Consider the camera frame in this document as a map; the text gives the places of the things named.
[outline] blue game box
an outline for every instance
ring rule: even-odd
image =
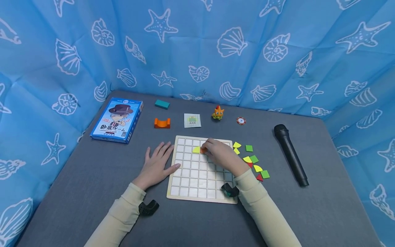
[[[128,144],[143,107],[142,101],[112,98],[90,136]]]

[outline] wooden game board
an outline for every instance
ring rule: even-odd
[[[221,190],[224,183],[233,184],[233,175],[215,165],[207,155],[193,153],[207,138],[176,136],[171,165],[180,163],[181,167],[170,175],[167,198],[200,202],[237,204],[237,197],[225,196]],[[218,140],[232,147],[230,140]]]

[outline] red and white chip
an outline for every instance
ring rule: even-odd
[[[244,117],[238,117],[238,118],[236,119],[236,121],[237,121],[237,123],[238,123],[239,125],[244,125],[244,124],[246,124],[246,120],[245,120]]]

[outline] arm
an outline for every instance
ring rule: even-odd
[[[291,227],[251,169],[235,178],[239,199],[270,247],[301,247]]]
[[[209,138],[202,146],[207,156],[217,165],[235,176],[240,190],[239,198],[254,219],[263,239],[269,247],[300,247],[298,239],[284,216],[268,195],[263,185],[256,180],[250,167],[240,159],[232,148]]]
[[[129,184],[123,195],[115,200],[108,214],[93,232],[85,247],[118,247],[125,235],[130,232],[139,217],[139,205],[145,197],[145,190],[160,183],[175,172],[181,164],[164,170],[165,164],[174,149],[161,142],[150,157],[150,147],[145,153],[145,163],[140,175]]]

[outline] black microphone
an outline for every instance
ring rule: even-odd
[[[293,148],[290,134],[288,133],[288,129],[283,124],[278,124],[274,127],[274,135],[276,136],[278,142],[281,145],[281,148],[285,154],[285,157],[290,164],[293,175],[299,183],[300,187],[308,186],[307,176],[305,171],[303,170],[302,164]]]

